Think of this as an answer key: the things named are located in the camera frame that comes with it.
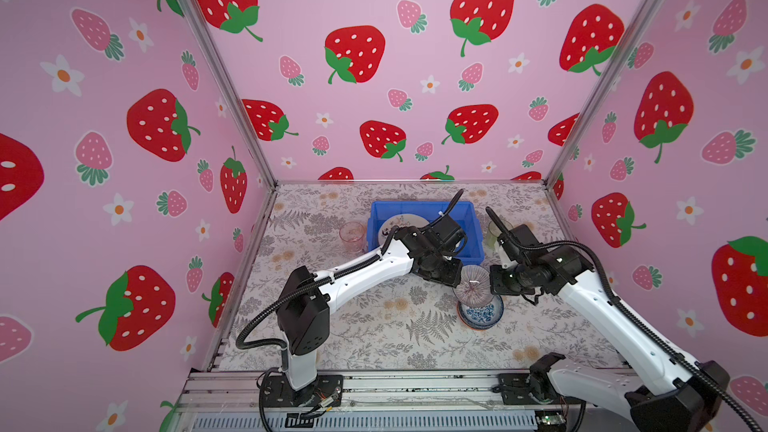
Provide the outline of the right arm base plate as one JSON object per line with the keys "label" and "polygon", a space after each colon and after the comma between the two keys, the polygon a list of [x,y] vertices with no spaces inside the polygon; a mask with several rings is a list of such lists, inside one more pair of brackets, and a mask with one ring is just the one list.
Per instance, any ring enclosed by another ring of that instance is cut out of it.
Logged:
{"label": "right arm base plate", "polygon": [[529,373],[502,373],[491,388],[505,405],[578,405],[580,400],[557,393],[548,382],[531,378]]}

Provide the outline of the clear purple glass bowl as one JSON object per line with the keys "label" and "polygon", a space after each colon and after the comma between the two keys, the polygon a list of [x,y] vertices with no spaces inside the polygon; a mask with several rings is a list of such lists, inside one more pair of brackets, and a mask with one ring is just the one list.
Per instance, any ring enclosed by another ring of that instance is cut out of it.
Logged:
{"label": "clear purple glass bowl", "polygon": [[466,307],[487,306],[493,300],[489,272],[479,265],[464,266],[454,294],[459,303]]}

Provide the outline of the red bowl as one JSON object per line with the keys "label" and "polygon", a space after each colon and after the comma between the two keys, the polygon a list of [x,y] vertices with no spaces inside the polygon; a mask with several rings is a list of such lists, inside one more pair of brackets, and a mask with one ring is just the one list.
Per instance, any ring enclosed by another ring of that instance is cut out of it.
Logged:
{"label": "red bowl", "polygon": [[476,316],[476,315],[469,316],[464,314],[462,310],[460,310],[459,312],[459,318],[461,319],[462,323],[465,326],[469,327],[472,330],[478,330],[478,331],[491,329],[501,319],[500,316],[489,315],[489,314],[481,314],[479,316]]}

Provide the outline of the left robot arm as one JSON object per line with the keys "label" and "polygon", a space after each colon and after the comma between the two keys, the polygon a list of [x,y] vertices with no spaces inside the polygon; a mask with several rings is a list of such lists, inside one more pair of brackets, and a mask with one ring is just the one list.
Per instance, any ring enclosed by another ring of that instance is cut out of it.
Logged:
{"label": "left robot arm", "polygon": [[458,191],[438,216],[422,227],[395,227],[384,244],[343,265],[318,272],[305,266],[288,277],[279,298],[239,332],[235,347],[253,350],[275,345],[283,373],[298,392],[317,382],[316,351],[330,335],[331,317],[352,298],[408,274],[455,288],[461,280],[458,254],[468,238],[450,213]]}

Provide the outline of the green glass cup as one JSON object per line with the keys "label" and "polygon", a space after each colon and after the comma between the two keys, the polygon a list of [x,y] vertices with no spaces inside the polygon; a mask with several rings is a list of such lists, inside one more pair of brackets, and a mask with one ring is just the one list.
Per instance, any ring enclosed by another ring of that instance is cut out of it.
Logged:
{"label": "green glass cup", "polygon": [[501,230],[499,229],[499,227],[493,221],[490,221],[484,232],[484,238],[483,238],[484,246],[489,250],[493,250],[494,247],[498,244],[498,237],[500,236],[500,234],[501,234]]}

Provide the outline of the blue plastic bin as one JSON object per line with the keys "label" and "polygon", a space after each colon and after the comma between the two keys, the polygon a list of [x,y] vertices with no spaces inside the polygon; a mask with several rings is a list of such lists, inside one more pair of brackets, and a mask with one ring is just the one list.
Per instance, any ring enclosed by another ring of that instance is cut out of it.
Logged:
{"label": "blue plastic bin", "polygon": [[[448,205],[448,201],[375,201],[371,205],[367,222],[367,250],[374,250],[383,244],[384,235],[380,234],[380,231],[392,217],[410,214],[431,222],[440,212],[444,212]],[[449,215],[467,235],[466,246],[457,258],[465,266],[481,265],[485,259],[483,233],[474,205],[469,201],[459,201]]]}

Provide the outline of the pink glass cup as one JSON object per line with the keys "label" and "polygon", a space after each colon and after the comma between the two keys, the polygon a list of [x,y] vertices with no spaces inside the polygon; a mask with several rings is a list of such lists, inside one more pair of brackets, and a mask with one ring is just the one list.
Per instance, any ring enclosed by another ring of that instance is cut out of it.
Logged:
{"label": "pink glass cup", "polygon": [[360,222],[347,222],[339,229],[339,238],[347,252],[360,253],[365,249],[366,226]]}

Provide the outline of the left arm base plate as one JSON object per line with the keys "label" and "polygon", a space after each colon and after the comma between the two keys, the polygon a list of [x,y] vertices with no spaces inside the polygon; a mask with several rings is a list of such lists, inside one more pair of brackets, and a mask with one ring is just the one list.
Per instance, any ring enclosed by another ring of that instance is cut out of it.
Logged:
{"label": "left arm base plate", "polygon": [[308,386],[293,389],[284,373],[271,374],[261,382],[260,397],[267,408],[326,407],[341,404],[344,385],[343,375],[319,375]]}

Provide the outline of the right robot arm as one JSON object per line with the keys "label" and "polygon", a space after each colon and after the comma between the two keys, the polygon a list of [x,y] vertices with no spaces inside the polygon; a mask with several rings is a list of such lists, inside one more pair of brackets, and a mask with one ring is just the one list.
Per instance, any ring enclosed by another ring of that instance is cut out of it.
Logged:
{"label": "right robot arm", "polygon": [[510,261],[491,267],[492,292],[532,305],[544,294],[559,297],[612,344],[635,374],[626,378],[549,353],[529,369],[534,400],[576,398],[632,421],[640,431],[701,431],[726,405],[749,430],[760,430],[728,393],[725,369],[715,361],[697,361],[636,315],[612,290],[588,246],[571,240],[541,243],[527,226],[509,229],[492,208],[486,212],[500,231],[500,255]]}

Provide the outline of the blue white porcelain bowl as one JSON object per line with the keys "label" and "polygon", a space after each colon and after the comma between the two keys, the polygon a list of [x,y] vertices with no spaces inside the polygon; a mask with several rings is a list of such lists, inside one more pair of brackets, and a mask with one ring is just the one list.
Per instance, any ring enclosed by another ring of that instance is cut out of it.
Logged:
{"label": "blue white porcelain bowl", "polygon": [[504,302],[495,295],[492,300],[483,307],[471,308],[459,302],[457,311],[461,321],[473,330],[488,330],[494,327],[504,314]]}

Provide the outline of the cream blossom pattern plate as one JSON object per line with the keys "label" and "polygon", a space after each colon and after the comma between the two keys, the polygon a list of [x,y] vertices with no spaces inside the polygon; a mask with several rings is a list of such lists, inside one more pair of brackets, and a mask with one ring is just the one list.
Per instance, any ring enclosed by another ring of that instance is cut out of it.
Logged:
{"label": "cream blossom pattern plate", "polygon": [[379,231],[378,231],[379,244],[382,245],[394,229],[400,229],[403,227],[410,227],[410,226],[420,228],[420,227],[426,226],[428,223],[429,221],[427,219],[416,214],[405,213],[405,214],[398,214],[393,217],[390,217],[379,228]]}

